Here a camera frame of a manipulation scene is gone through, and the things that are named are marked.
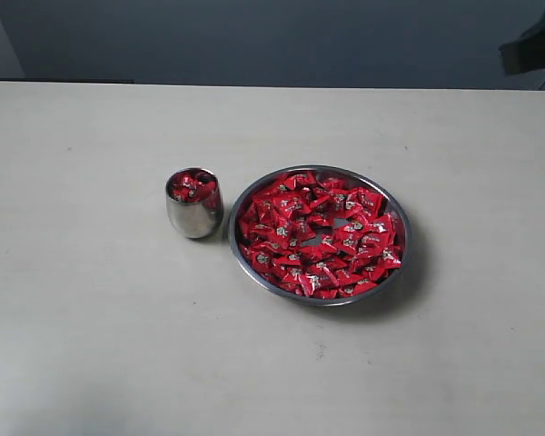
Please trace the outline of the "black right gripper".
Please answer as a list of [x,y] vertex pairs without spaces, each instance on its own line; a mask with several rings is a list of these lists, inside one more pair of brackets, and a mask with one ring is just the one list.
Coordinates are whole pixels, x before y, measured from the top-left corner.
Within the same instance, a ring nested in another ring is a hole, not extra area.
[[516,40],[501,45],[499,50],[506,75],[545,69],[545,9],[538,22]]

